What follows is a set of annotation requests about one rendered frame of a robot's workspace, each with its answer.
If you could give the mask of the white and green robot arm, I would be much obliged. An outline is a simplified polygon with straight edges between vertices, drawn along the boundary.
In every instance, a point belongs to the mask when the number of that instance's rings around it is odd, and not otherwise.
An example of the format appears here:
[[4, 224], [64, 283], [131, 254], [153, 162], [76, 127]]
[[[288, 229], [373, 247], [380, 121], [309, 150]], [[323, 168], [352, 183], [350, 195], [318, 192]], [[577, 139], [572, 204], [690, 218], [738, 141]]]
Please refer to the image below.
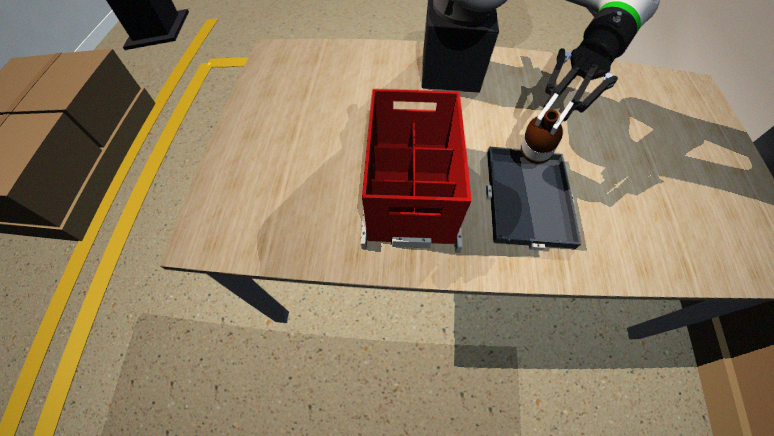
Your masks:
[[[472, 26], [487, 21], [490, 18], [492, 11], [503, 5], [506, 1], [507, 0], [433, 0], [433, 8], [438, 16], [450, 23]], [[584, 31], [583, 38], [585, 38], [589, 32], [594, 30], [602, 30], [612, 34], [617, 39], [620, 46], [620, 51], [616, 58], [620, 57], [626, 51], [641, 26], [655, 14], [660, 3], [660, 0], [566, 1], [598, 12]]]

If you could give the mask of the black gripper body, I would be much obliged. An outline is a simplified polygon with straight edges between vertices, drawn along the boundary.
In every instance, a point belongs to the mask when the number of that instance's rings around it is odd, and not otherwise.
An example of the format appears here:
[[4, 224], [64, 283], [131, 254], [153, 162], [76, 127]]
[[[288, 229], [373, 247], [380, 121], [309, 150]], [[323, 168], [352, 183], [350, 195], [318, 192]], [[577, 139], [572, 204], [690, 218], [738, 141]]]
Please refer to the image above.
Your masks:
[[578, 48], [571, 52], [571, 67], [575, 65], [584, 53], [587, 53], [589, 57], [580, 67], [577, 76], [581, 76], [584, 79], [594, 60], [599, 59], [600, 64], [591, 80], [598, 79], [604, 77], [603, 74], [611, 70], [611, 64], [619, 51], [619, 43], [612, 34], [602, 30], [591, 31], [586, 35]]

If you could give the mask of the red divided crate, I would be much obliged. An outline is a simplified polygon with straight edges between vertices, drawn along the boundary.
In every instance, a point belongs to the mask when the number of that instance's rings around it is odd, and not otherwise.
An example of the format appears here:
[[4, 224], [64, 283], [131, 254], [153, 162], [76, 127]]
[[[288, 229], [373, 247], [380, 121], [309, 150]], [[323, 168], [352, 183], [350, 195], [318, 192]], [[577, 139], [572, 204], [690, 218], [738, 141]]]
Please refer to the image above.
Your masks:
[[[437, 104], [393, 109], [393, 101]], [[455, 243], [471, 204], [459, 92], [372, 89], [362, 202], [368, 241]]]

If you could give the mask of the brown glass bottle with white label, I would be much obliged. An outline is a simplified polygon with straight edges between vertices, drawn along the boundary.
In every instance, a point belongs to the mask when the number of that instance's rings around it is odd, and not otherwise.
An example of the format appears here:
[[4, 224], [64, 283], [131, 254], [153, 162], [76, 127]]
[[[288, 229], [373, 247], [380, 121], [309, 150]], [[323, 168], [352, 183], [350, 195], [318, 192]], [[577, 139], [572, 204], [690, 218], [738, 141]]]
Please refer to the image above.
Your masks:
[[521, 153], [523, 157], [533, 164], [543, 164], [550, 160], [558, 147], [562, 136], [562, 125], [557, 129], [554, 135], [550, 131], [559, 118], [555, 110], [546, 111], [539, 126], [535, 125], [536, 116], [533, 118], [525, 131], [521, 144]]

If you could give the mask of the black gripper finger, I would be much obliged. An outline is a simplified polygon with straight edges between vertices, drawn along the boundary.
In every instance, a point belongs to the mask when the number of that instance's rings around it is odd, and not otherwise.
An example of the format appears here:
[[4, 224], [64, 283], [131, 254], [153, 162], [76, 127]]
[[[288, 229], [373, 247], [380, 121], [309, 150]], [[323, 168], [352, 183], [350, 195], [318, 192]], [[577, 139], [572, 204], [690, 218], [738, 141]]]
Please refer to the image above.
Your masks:
[[569, 102], [559, 119], [554, 124], [550, 134], [554, 135], [561, 123], [564, 121], [567, 121], [569, 116], [574, 110], [578, 110], [579, 112], [584, 112], [605, 90], [610, 89], [614, 86], [616, 81], [618, 80], [617, 76], [613, 76], [610, 71], [608, 73], [603, 74], [604, 79], [603, 82], [583, 101], [579, 101], [581, 96], [583, 95], [584, 91], [586, 90], [589, 82], [591, 81], [596, 69], [598, 68], [600, 64], [599, 59], [595, 59], [592, 66], [590, 67], [588, 73], [586, 74], [583, 82], [581, 83], [579, 89], [577, 90], [575, 96], [573, 97], [572, 101]]
[[[540, 115], [537, 117], [537, 120], [535, 122], [536, 126], [539, 126], [540, 123], [543, 120], [543, 117], [546, 113], [546, 111], [550, 110], [553, 105], [556, 103], [556, 100], [558, 97], [563, 93], [563, 91], [568, 87], [568, 85], [572, 82], [573, 79], [577, 76], [577, 73], [580, 69], [580, 67], [585, 63], [585, 61], [588, 59], [589, 55], [587, 53], [584, 53], [580, 59], [575, 63], [575, 65], [572, 67], [572, 69], [569, 71], [569, 73], [563, 78], [563, 80], [558, 84], [558, 86], [555, 88], [553, 85], [557, 80], [557, 77], [560, 73], [560, 70], [563, 66], [563, 63], [567, 62], [568, 59], [572, 59], [571, 52], [565, 52], [565, 49], [561, 48], [559, 49], [558, 55], [557, 55], [557, 63], [556, 66], [552, 72], [552, 75], [547, 83], [545, 92], [550, 95], [548, 100], [545, 102], [544, 107]], [[560, 94], [559, 94], [560, 93]]]

